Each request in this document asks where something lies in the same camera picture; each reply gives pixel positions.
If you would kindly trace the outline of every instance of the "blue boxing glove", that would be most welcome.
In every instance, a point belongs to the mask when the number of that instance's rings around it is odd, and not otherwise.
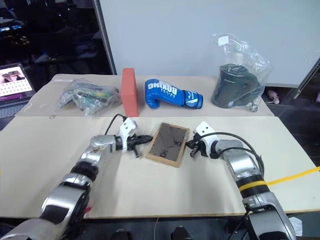
[[[180,90],[171,84],[158,79],[149,79],[144,83],[146,104],[157,109],[159,100],[190,109],[200,109],[203,96],[195,91]]]

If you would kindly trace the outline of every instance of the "white table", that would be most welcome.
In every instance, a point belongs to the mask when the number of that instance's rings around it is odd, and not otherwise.
[[[84,78],[93,84],[100,86],[115,86],[121,89],[121,75],[73,75],[57,74],[52,80],[41,88],[30,102],[20,111],[17,116],[83,116],[84,113],[78,108],[56,109],[60,93],[70,84],[72,79]],[[196,91],[203,95],[203,106],[201,109],[188,109],[178,107],[165,102],[161,102],[157,109],[149,108],[145,103],[145,81],[151,78],[160,79],[173,84],[183,90]],[[246,116],[274,116],[265,102],[260,102],[257,112],[251,112],[245,108],[220,108],[211,101],[214,89],[217,85],[217,78],[205,76],[143,76],[136,75],[138,89],[138,105],[140,117],[246,117]],[[104,111],[100,116],[111,117],[115,114],[124,114],[123,105],[119,105],[108,111]]]
[[[37,217],[48,193],[111,117],[20,116],[0,132],[0,216]],[[314,168],[310,158],[277,117],[138,117],[138,134],[153,135],[161,122],[194,129],[207,121],[219,132],[246,139],[263,157],[265,180]],[[110,134],[117,134],[121,120]],[[148,145],[138,148],[142,153]],[[230,216],[243,214],[239,190],[221,159],[184,152],[180,168],[133,152],[116,152],[97,179],[87,218],[141,216]],[[320,209],[320,174],[270,187],[288,213]]]

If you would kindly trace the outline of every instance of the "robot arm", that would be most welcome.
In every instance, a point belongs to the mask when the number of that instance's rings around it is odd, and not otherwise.
[[[203,121],[195,129],[194,139],[186,145],[192,149],[191,157],[200,151],[202,156],[222,157],[226,162],[248,213],[244,220],[250,239],[295,240],[295,231],[287,215],[263,179],[263,165],[260,165],[262,169],[257,166],[251,155],[243,150],[241,141],[219,139],[217,135],[210,135],[214,132]]]
[[[116,150],[134,150],[137,156],[135,146],[152,140],[148,135],[130,136],[136,126],[132,119],[127,118],[120,127],[120,136],[94,136],[70,173],[44,201],[41,216],[24,221],[1,240],[59,240],[67,235],[72,226],[83,219],[90,190],[103,163]]]

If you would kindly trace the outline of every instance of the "plastic bag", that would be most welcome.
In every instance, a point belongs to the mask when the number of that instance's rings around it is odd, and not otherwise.
[[[73,103],[85,116],[92,116],[101,110],[120,105],[121,96],[114,86],[98,86],[85,79],[75,79],[63,90],[57,105],[63,109]]]
[[[222,51],[222,57],[212,103],[220,108],[247,107],[256,112],[272,70],[270,62],[232,34],[214,34],[213,41]]]

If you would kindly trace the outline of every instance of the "laptop screen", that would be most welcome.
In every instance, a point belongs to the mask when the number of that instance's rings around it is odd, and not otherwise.
[[[21,63],[0,66],[0,105],[29,100],[34,94]]]

